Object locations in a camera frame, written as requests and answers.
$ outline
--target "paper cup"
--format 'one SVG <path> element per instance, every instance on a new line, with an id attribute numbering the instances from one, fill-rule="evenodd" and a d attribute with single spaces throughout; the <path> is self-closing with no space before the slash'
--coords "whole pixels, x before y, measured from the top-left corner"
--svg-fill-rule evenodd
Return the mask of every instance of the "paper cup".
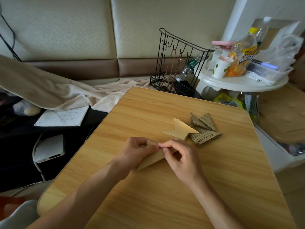
<path id="1" fill-rule="evenodd" d="M 233 59 L 232 58 L 224 58 L 227 61 L 223 61 L 220 60 L 219 58 L 217 58 L 216 60 L 216 64 L 215 67 L 213 69 L 213 76 L 215 78 L 223 78 L 224 74 L 227 72 L 228 68 L 231 66 L 231 64 L 233 63 Z"/>

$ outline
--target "notebook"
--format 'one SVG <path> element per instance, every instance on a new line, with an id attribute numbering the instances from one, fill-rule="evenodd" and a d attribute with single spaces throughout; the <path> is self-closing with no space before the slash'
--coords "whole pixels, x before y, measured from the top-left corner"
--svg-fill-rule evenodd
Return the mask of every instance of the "notebook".
<path id="1" fill-rule="evenodd" d="M 39 127 L 63 127 L 80 126 L 89 106 L 75 108 L 66 111 L 46 110 L 34 126 Z"/>

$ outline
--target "wooden floor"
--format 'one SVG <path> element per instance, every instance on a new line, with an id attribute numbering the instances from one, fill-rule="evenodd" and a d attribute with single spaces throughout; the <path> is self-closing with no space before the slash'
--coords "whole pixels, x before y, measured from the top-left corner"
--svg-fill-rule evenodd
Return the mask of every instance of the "wooden floor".
<path id="1" fill-rule="evenodd" d="M 305 228 L 305 164 L 285 169 L 275 176 L 295 223 L 300 229 Z"/>

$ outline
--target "bottle label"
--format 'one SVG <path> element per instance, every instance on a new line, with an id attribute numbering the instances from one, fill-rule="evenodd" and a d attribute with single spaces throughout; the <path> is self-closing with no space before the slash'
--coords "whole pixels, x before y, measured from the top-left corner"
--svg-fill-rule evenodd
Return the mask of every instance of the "bottle label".
<path id="1" fill-rule="evenodd" d="M 198 62 L 195 60 L 195 59 L 192 59 L 190 62 L 189 62 L 189 64 L 188 64 L 188 67 L 192 70 L 192 71 L 194 71 L 194 68 L 195 68 L 195 66 L 198 64 Z"/>
<path id="2" fill-rule="evenodd" d="M 257 50 L 257 45 L 245 48 L 242 50 L 242 53 L 244 54 L 242 59 L 238 62 L 240 66 L 246 65 L 254 56 L 255 52 Z"/>

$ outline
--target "fleece blanket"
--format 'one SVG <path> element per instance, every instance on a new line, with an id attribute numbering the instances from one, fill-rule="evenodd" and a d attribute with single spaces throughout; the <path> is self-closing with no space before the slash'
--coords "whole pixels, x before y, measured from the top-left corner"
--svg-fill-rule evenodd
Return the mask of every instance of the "fleece blanket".
<path id="1" fill-rule="evenodd" d="M 149 80 L 120 80 L 89 86 L 0 55 L 0 87 L 38 107 L 70 110 L 90 105 L 110 112 L 131 87 L 152 88 Z"/>

